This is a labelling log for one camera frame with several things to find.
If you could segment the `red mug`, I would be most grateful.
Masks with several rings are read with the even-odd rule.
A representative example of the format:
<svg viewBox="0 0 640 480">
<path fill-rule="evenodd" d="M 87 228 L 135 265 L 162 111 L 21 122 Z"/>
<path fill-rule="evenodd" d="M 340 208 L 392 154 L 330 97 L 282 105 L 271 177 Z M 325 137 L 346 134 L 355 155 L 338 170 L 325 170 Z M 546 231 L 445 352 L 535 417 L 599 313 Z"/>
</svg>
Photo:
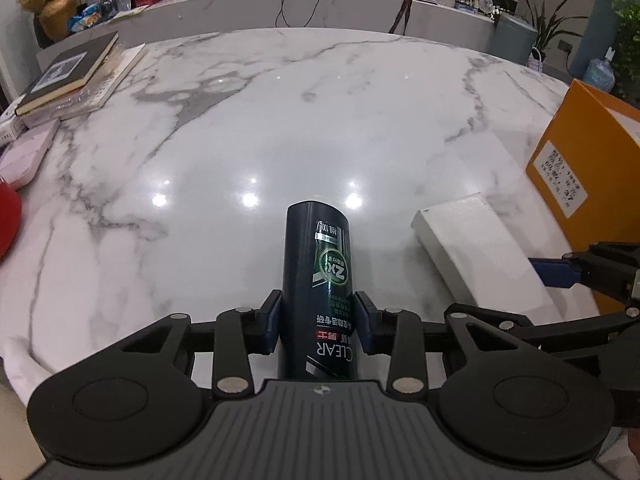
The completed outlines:
<svg viewBox="0 0 640 480">
<path fill-rule="evenodd" d="M 6 180 L 0 183 L 0 258 L 11 248 L 22 216 L 21 197 Z"/>
</svg>

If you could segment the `blue water jug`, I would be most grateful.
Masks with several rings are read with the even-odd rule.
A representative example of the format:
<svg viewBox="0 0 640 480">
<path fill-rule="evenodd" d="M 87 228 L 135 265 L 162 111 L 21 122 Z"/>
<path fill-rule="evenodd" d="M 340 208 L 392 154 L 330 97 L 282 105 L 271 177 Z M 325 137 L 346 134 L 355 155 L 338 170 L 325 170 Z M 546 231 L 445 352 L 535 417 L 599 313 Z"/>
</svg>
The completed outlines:
<svg viewBox="0 0 640 480">
<path fill-rule="evenodd" d="M 610 93 L 615 86 L 615 74 L 612 61 L 615 50 L 608 47 L 603 58 L 593 58 L 582 76 L 582 81 L 593 88 Z"/>
</svg>

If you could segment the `orange cardboard box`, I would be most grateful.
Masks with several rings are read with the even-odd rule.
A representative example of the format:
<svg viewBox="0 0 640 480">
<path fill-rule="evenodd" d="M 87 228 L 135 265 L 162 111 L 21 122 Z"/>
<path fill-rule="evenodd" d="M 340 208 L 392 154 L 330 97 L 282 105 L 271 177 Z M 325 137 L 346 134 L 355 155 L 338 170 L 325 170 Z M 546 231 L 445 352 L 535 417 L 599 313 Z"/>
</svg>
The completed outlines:
<svg viewBox="0 0 640 480">
<path fill-rule="evenodd" d="M 575 80 L 526 167 L 575 252 L 639 240 L 639 111 Z"/>
</svg>

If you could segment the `grey trash bin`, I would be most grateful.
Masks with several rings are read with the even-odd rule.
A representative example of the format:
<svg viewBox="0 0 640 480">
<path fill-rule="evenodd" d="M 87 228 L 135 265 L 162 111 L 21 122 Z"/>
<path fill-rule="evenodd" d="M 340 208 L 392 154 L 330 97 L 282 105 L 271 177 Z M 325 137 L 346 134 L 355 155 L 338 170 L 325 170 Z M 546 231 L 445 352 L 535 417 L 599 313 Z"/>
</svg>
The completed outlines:
<svg viewBox="0 0 640 480">
<path fill-rule="evenodd" d="M 501 13 L 495 21 L 488 53 L 525 65 L 537 38 L 537 29 L 517 16 Z"/>
</svg>

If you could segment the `gold vase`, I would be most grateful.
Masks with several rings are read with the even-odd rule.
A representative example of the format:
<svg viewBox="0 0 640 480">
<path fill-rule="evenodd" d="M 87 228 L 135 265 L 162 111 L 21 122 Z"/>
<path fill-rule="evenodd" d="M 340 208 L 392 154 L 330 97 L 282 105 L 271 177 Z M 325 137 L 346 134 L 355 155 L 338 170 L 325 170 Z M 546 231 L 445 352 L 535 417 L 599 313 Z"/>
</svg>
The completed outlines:
<svg viewBox="0 0 640 480">
<path fill-rule="evenodd" d="M 57 42 L 70 34 L 68 21 L 75 15 L 77 5 L 77 0 L 46 0 L 38 20 L 49 39 Z"/>
</svg>

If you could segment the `climbing plant on cabinet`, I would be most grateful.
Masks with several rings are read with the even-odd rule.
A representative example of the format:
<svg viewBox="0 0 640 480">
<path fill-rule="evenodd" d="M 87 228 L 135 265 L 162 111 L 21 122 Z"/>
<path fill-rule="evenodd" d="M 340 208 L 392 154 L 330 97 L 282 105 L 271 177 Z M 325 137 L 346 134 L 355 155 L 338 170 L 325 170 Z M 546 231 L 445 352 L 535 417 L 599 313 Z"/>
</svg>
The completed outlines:
<svg viewBox="0 0 640 480">
<path fill-rule="evenodd" d="M 617 18 L 614 94 L 634 104 L 639 99 L 639 0 L 613 0 L 612 8 Z"/>
</svg>

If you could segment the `black hardcover book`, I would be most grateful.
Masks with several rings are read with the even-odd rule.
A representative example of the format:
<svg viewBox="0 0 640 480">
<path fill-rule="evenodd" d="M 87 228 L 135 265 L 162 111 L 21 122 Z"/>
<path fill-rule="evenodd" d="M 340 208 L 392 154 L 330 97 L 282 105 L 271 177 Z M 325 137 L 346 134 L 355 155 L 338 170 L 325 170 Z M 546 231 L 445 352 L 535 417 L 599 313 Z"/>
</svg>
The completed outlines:
<svg viewBox="0 0 640 480">
<path fill-rule="evenodd" d="M 22 116 L 68 92 L 85 87 L 117 39 L 118 32 L 111 32 L 59 54 L 27 88 L 15 114 Z"/>
</svg>

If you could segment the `pastel woven bag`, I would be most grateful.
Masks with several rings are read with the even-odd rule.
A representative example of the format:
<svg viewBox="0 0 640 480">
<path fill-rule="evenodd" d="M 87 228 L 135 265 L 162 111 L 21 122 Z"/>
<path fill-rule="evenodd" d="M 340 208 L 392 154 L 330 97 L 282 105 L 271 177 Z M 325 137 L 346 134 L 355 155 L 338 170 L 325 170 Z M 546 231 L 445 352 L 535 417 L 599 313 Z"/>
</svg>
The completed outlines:
<svg viewBox="0 0 640 480">
<path fill-rule="evenodd" d="M 527 67 L 535 72 L 542 73 L 544 71 L 544 54 L 536 47 L 532 47 L 527 59 Z"/>
</svg>

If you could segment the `black Clear shampoo bottle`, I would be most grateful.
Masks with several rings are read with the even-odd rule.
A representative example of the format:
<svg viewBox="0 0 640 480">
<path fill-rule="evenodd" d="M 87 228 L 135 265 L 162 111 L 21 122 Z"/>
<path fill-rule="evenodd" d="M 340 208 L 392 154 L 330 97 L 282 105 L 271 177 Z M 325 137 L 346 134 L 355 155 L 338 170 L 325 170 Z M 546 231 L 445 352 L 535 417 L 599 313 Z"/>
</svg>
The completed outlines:
<svg viewBox="0 0 640 480">
<path fill-rule="evenodd" d="M 347 218 L 314 200 L 288 207 L 279 318 L 279 376 L 357 378 L 352 254 Z"/>
</svg>

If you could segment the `small white box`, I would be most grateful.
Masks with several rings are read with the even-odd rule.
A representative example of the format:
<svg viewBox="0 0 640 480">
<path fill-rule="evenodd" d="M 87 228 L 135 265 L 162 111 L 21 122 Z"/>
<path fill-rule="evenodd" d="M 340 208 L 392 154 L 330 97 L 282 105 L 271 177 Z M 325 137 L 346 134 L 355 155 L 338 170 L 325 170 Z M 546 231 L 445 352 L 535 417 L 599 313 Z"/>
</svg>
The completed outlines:
<svg viewBox="0 0 640 480">
<path fill-rule="evenodd" d="M 0 146 L 11 144 L 17 140 L 26 130 L 26 125 L 15 113 L 15 108 L 10 107 L 1 114 L 0 120 Z"/>
</svg>

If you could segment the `white rectangular box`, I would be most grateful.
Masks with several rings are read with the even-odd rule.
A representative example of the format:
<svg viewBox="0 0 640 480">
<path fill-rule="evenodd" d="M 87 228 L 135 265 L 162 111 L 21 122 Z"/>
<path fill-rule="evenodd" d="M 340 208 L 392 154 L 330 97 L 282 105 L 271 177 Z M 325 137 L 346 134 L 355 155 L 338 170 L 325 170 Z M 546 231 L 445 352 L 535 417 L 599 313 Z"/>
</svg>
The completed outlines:
<svg viewBox="0 0 640 480">
<path fill-rule="evenodd" d="M 520 245 L 480 194 L 419 210 L 411 227 L 459 304 L 559 321 Z"/>
</svg>

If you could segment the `potted plant by bin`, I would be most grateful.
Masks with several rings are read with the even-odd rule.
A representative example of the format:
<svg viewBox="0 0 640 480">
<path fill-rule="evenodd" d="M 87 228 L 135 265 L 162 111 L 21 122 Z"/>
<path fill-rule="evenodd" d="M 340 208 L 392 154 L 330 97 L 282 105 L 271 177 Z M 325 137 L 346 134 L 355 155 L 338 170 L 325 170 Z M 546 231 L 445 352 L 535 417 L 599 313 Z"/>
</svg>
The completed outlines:
<svg viewBox="0 0 640 480">
<path fill-rule="evenodd" d="M 566 22 L 585 21 L 587 15 L 562 15 L 561 11 L 570 0 L 562 0 L 550 13 L 547 13 L 546 2 L 537 6 L 535 0 L 524 0 L 530 17 L 530 24 L 537 29 L 534 47 L 541 50 L 546 60 L 546 50 L 552 39 L 561 36 L 582 38 L 580 32 L 565 28 Z"/>
</svg>

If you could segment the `pink flat case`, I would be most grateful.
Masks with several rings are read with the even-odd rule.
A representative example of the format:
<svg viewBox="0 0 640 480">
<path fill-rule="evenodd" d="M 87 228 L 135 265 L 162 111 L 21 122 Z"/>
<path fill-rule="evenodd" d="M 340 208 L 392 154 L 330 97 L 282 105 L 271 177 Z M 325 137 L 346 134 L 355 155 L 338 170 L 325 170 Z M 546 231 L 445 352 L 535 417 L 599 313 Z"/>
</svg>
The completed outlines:
<svg viewBox="0 0 640 480">
<path fill-rule="evenodd" d="M 0 174 L 14 191 L 24 188 L 34 180 L 59 126 L 60 121 L 53 119 L 29 129 L 4 152 Z"/>
</svg>

